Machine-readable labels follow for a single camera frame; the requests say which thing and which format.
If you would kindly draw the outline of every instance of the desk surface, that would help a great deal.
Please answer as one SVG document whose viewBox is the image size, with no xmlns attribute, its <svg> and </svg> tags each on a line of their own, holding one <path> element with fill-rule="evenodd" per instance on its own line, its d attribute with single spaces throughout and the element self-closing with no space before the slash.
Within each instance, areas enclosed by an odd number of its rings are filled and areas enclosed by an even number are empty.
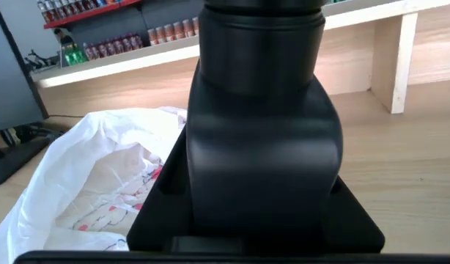
<svg viewBox="0 0 450 264">
<path fill-rule="evenodd" d="M 450 82 L 409 91 L 403 115 L 370 92 L 332 97 L 344 129 L 340 175 L 385 233 L 384 252 L 450 253 Z M 0 186 L 0 221 L 42 156 Z"/>
</svg>

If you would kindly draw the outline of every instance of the red bottle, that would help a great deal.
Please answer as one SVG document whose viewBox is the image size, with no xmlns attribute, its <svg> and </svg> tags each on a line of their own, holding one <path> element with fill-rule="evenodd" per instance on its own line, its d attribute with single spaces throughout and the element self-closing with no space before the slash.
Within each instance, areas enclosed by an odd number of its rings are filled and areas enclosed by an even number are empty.
<svg viewBox="0 0 450 264">
<path fill-rule="evenodd" d="M 183 20 L 182 25 L 184 26 L 184 32 L 186 34 L 186 37 L 194 36 L 194 29 L 191 25 L 191 22 L 189 22 L 189 19 Z"/>
<path fill-rule="evenodd" d="M 156 29 L 156 31 L 157 31 L 157 40 L 158 40 L 158 43 L 159 43 L 159 44 L 161 44 L 161 43 L 166 43 L 165 31 L 163 30 L 163 27 L 162 27 L 162 26 L 159 26 L 159 27 Z"/>
<path fill-rule="evenodd" d="M 118 54 L 121 54 L 124 52 L 124 44 L 122 44 L 122 38 L 121 37 L 117 37 L 114 40 L 114 47 L 116 48 L 116 52 Z"/>
<path fill-rule="evenodd" d="M 84 43 L 84 50 L 85 55 L 88 58 L 88 60 L 94 60 L 95 56 L 93 55 L 93 50 L 91 46 L 88 46 L 86 43 Z"/>
<path fill-rule="evenodd" d="M 130 45 L 132 46 L 133 50 L 139 49 L 140 45 L 137 43 L 137 38 L 134 34 L 129 33 L 128 34 L 129 40 L 130 40 Z"/>
<path fill-rule="evenodd" d="M 174 36 L 177 40 L 185 38 L 184 28 L 182 27 L 182 24 L 180 22 L 173 23 L 174 27 Z"/>
<path fill-rule="evenodd" d="M 114 46 L 114 41 L 113 40 L 107 40 L 106 41 L 106 48 L 108 49 L 108 54 L 109 56 L 113 56 L 116 55 L 116 47 Z"/>
<path fill-rule="evenodd" d="M 69 1 L 68 0 L 61 0 L 62 3 L 62 9 L 65 12 L 65 15 L 67 15 L 67 17 L 70 17 L 73 15 L 73 12 L 75 10 L 72 9 L 72 7 L 69 5 Z"/>
<path fill-rule="evenodd" d="M 48 14 L 48 11 L 46 9 L 46 6 L 41 1 L 37 2 L 37 7 L 41 10 L 41 15 L 43 15 L 44 20 L 46 23 L 52 22 L 52 17 Z"/>
<path fill-rule="evenodd" d="M 94 5 L 91 0 L 83 0 L 81 3 L 85 7 L 85 10 L 92 10 L 96 8 L 96 5 Z"/>
<path fill-rule="evenodd" d="M 193 25 L 194 25 L 194 34 L 199 34 L 199 19 L 197 17 L 193 18 Z"/>
<path fill-rule="evenodd" d="M 155 32 L 154 29 L 149 29 L 148 32 L 149 32 L 150 45 L 158 45 L 157 32 Z"/>
<path fill-rule="evenodd" d="M 100 58 L 109 56 L 105 43 L 98 44 L 98 49 L 100 50 Z"/>
<path fill-rule="evenodd" d="M 67 17 L 67 14 L 62 7 L 61 0 L 54 0 L 54 5 L 56 6 L 56 12 L 60 19 L 64 19 Z"/>
<path fill-rule="evenodd" d="M 94 44 L 90 44 L 90 47 L 92 47 L 93 59 L 101 58 L 100 50 L 98 49 L 98 47 Z"/>
<path fill-rule="evenodd" d="M 51 0 L 45 0 L 44 5 L 46 6 L 46 14 L 48 15 L 49 19 L 51 21 L 59 20 L 59 15 L 56 12 L 54 3 Z"/>
<path fill-rule="evenodd" d="M 98 7 L 98 2 L 96 0 L 88 0 L 88 2 L 92 3 L 93 8 Z"/>
<path fill-rule="evenodd" d="M 124 51 L 132 51 L 132 45 L 130 44 L 129 36 L 122 37 L 122 44 L 124 45 Z"/>
<path fill-rule="evenodd" d="M 174 29 L 171 24 L 165 25 L 165 35 L 166 35 L 166 41 L 168 41 L 168 42 L 176 40 L 176 37 L 174 36 Z"/>
<path fill-rule="evenodd" d="M 75 0 L 69 0 L 69 5 L 72 7 L 72 10 L 73 10 L 74 14 L 79 14 L 80 12 L 83 11 L 80 8 L 78 8 Z"/>
<path fill-rule="evenodd" d="M 81 0 L 75 0 L 75 5 L 80 10 L 80 12 L 86 11 L 86 8 L 84 6 L 84 3 Z"/>
</svg>

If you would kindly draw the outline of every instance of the shelf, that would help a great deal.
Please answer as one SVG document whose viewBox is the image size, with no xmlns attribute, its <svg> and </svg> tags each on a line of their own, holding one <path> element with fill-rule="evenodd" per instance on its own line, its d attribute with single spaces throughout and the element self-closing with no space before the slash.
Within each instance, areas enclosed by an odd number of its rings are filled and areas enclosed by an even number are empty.
<svg viewBox="0 0 450 264">
<path fill-rule="evenodd" d="M 324 42 L 319 52 L 320 63 L 317 64 L 316 71 L 320 80 L 325 83 L 326 87 L 331 89 L 329 91 L 330 94 L 366 90 L 371 87 L 372 76 L 386 80 L 387 84 L 389 84 L 387 87 L 391 88 L 394 88 L 391 86 L 391 81 L 392 84 L 396 81 L 395 90 L 385 91 L 383 89 L 383 92 L 379 92 L 377 95 L 383 98 L 384 104 L 387 105 L 386 107 L 390 111 L 401 112 L 402 109 L 394 107 L 393 102 L 396 102 L 395 106 L 400 107 L 403 105 L 403 101 L 392 95 L 394 95 L 395 91 L 398 93 L 405 91 L 407 85 L 406 78 L 410 72 L 410 64 L 408 62 L 410 62 L 410 53 L 413 52 L 411 51 L 414 41 L 413 34 L 418 29 L 416 26 L 417 19 L 415 18 L 417 12 L 447 5 L 450 5 L 450 0 L 351 0 L 324 6 L 323 13 L 326 17 L 325 31 L 329 32 L 323 35 Z M 450 15 L 450 11 L 448 14 L 436 15 L 430 20 L 439 21 L 438 17 L 445 17 L 445 15 Z M 439 29 L 445 30 L 444 28 L 445 26 L 442 23 L 436 26 L 439 32 Z M 376 67 L 373 66 L 375 35 L 385 43 L 385 45 L 377 45 Z M 344 49 L 339 47 L 340 43 L 346 44 Z M 423 48 L 422 53 L 431 54 L 430 57 L 437 56 L 434 55 L 438 53 L 439 48 L 437 47 L 438 45 L 434 48 Z M 33 74 L 32 78 L 40 89 L 44 89 L 194 58 L 199 55 L 199 37 L 195 36 L 98 59 L 81 65 L 48 70 L 43 73 Z M 339 69 L 339 61 L 354 62 L 352 63 L 353 68 Z M 444 58 L 442 63 L 447 65 L 445 67 L 448 67 L 448 70 L 442 70 L 436 76 L 441 74 L 448 76 L 448 79 L 450 79 L 450 59 Z M 396 67 L 390 67 L 392 69 L 390 73 L 391 78 L 373 74 L 372 69 L 385 68 L 384 64 L 396 65 Z M 430 61 L 415 64 L 413 67 L 420 67 L 416 65 L 422 66 L 421 68 L 416 68 L 418 69 L 417 76 L 421 75 L 422 80 L 432 77 L 432 74 L 425 73 L 432 72 Z M 340 71 L 341 76 L 347 76 L 344 78 L 344 81 L 340 79 L 334 81 L 333 72 L 335 70 Z M 354 76 L 353 74 L 364 77 L 356 79 L 352 77 Z M 404 76 L 404 78 L 395 78 L 396 76 Z"/>
<path fill-rule="evenodd" d="M 64 19 L 60 19 L 54 22 L 50 22 L 47 23 L 46 25 L 44 25 L 45 29 L 52 29 L 52 28 L 56 28 L 56 27 L 60 27 L 60 26 L 65 26 L 68 25 L 69 23 L 73 23 L 76 21 L 80 21 L 83 20 L 85 18 L 91 18 L 93 16 L 99 15 L 99 14 L 103 14 L 103 13 L 107 13 L 107 12 L 112 12 L 114 10 L 118 10 L 120 8 L 132 5 L 132 4 L 137 4 L 142 2 L 142 0 L 124 0 L 121 1 L 119 3 L 116 4 L 110 4 L 104 7 L 98 7 L 94 10 L 90 10 L 90 11 L 86 11 L 86 12 L 82 12 L 80 14 L 77 15 L 72 15 L 68 18 L 64 18 Z"/>
</svg>

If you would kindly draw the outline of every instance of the wall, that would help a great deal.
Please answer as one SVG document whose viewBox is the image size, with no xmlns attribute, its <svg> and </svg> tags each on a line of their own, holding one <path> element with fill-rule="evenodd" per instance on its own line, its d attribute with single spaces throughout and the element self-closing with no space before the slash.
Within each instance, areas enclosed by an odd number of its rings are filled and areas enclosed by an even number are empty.
<svg viewBox="0 0 450 264">
<path fill-rule="evenodd" d="M 59 43 L 52 30 L 43 28 L 36 0 L 0 0 L 0 12 L 23 57 L 32 48 L 42 57 L 56 55 Z"/>
</svg>

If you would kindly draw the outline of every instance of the black monitor stand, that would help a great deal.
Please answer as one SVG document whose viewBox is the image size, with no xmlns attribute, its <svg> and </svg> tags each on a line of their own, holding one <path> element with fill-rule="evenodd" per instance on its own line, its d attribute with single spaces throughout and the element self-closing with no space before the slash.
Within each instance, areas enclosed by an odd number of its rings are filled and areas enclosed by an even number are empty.
<svg viewBox="0 0 450 264">
<path fill-rule="evenodd" d="M 0 185 L 49 144 L 50 139 L 37 139 L 14 147 L 0 149 Z"/>
<path fill-rule="evenodd" d="M 157 182 L 131 227 L 129 249 L 164 254 L 308 256 L 379 253 L 385 237 L 338 176 L 311 239 L 256 241 L 198 233 L 193 220 L 186 132 L 181 133 Z"/>
</svg>

